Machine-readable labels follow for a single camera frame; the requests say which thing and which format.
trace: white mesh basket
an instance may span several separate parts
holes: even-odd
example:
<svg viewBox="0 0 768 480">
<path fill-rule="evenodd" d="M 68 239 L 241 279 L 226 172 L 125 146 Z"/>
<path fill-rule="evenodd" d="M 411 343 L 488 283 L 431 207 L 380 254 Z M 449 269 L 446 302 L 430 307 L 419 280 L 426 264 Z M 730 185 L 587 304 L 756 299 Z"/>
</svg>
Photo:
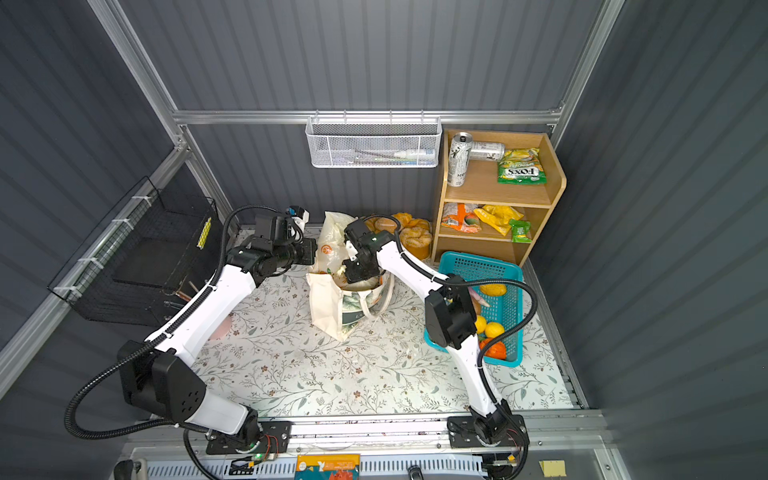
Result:
<svg viewBox="0 0 768 480">
<path fill-rule="evenodd" d="M 306 140 L 312 165 L 321 168 L 437 166 L 442 136 L 439 118 L 411 123 L 391 118 L 366 120 L 371 123 L 310 117 L 306 122 Z"/>
</svg>

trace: black wire basket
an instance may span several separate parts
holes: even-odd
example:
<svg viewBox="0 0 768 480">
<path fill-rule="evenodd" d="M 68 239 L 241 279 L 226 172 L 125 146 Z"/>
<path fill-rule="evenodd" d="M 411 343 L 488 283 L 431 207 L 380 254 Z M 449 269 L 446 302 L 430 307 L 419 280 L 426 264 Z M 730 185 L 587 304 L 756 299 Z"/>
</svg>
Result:
<svg viewBox="0 0 768 480">
<path fill-rule="evenodd" d="M 152 190 L 112 222 L 91 254 L 69 263 L 81 264 L 77 273 L 60 272 L 48 289 L 85 319 L 162 326 L 216 269 L 222 231 L 216 204 Z"/>
</svg>

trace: upright can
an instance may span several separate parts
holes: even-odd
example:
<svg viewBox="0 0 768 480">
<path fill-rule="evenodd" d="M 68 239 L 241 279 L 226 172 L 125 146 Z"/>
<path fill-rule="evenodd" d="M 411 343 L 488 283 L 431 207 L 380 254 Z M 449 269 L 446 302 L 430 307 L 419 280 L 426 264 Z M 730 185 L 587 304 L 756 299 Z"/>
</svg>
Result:
<svg viewBox="0 0 768 480">
<path fill-rule="evenodd" d="M 504 157 L 504 144 L 491 141 L 476 141 L 469 151 L 469 160 L 499 161 Z"/>
<path fill-rule="evenodd" d="M 465 131 L 458 132 L 451 139 L 451 149 L 448 152 L 448 185 L 451 187 L 464 184 L 472 143 L 472 136 Z"/>
</svg>

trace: sticky note pad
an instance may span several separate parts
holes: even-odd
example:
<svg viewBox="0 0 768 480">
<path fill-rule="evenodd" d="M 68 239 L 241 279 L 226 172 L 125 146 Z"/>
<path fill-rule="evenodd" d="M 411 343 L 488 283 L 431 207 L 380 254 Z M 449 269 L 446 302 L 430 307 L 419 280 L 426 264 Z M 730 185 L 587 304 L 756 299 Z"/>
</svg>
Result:
<svg viewBox="0 0 768 480">
<path fill-rule="evenodd" d="M 545 477 L 565 477 L 565 460 L 544 460 L 538 463 Z"/>
</svg>

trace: gray wall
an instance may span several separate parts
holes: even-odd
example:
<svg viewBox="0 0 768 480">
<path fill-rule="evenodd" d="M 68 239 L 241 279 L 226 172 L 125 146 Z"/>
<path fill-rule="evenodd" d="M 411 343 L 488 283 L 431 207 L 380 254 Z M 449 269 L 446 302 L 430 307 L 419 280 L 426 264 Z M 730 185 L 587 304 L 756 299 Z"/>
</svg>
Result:
<svg viewBox="0 0 768 480">
<path fill-rule="evenodd" d="M 556 108 L 600 4 L 123 2 L 178 107 L 207 110 Z M 190 128 L 233 205 L 432 215 L 435 169 L 316 169 L 295 125 Z"/>
<path fill-rule="evenodd" d="M 172 144 L 84 0 L 0 2 L 0 71 L 4 346 L 88 232 Z M 146 333 L 68 315 L 0 400 L 0 476 L 106 478 L 123 440 L 71 437 L 64 407 L 126 338 Z M 89 428 L 139 418 L 116 378 L 92 397 L 79 415 Z"/>
<path fill-rule="evenodd" d="M 768 4 L 629 1 L 532 252 L 636 480 L 764 478 Z"/>
</svg>

